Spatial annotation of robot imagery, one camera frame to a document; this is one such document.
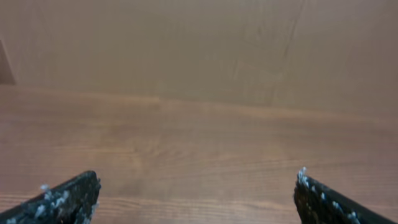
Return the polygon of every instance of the wooden table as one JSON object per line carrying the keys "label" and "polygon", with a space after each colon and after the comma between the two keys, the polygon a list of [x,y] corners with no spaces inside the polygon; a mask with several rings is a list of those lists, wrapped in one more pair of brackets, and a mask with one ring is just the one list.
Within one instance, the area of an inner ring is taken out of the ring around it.
{"label": "wooden table", "polygon": [[297,171],[398,222],[398,121],[0,86],[0,210],[93,169],[93,223],[300,223]]}

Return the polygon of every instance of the beige wall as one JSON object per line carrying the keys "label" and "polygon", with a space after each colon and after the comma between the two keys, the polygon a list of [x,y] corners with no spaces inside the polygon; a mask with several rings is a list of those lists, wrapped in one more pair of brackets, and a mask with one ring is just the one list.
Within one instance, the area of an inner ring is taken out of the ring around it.
{"label": "beige wall", "polygon": [[396,0],[2,0],[18,85],[398,115]]}

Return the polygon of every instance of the dark brown corner object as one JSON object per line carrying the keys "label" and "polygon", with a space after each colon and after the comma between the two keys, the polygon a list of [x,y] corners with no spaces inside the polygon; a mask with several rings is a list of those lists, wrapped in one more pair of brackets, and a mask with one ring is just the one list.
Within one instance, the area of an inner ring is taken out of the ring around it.
{"label": "dark brown corner object", "polygon": [[15,79],[12,75],[11,66],[7,59],[6,50],[0,40],[0,84],[15,85]]}
{"label": "dark brown corner object", "polygon": [[394,224],[300,171],[294,202],[305,224]]}
{"label": "dark brown corner object", "polygon": [[0,213],[0,224],[89,223],[97,205],[100,180],[86,171],[27,202]]}

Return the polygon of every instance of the speckled black object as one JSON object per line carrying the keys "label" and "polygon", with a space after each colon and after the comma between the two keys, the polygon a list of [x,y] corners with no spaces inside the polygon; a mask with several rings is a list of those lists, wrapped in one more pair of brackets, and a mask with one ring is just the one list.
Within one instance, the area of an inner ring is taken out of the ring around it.
{"label": "speckled black object", "polygon": [[0,224],[87,224],[96,207],[100,188],[96,173],[86,171],[0,213]]}
{"label": "speckled black object", "polygon": [[302,173],[294,202],[305,224],[395,224]]}

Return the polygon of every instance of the wall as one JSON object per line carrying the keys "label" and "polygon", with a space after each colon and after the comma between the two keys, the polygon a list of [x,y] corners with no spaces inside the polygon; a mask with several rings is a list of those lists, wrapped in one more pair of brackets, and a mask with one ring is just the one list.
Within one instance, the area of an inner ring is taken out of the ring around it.
{"label": "wall", "polygon": [[369,116],[398,113],[395,0],[0,3],[16,83]]}

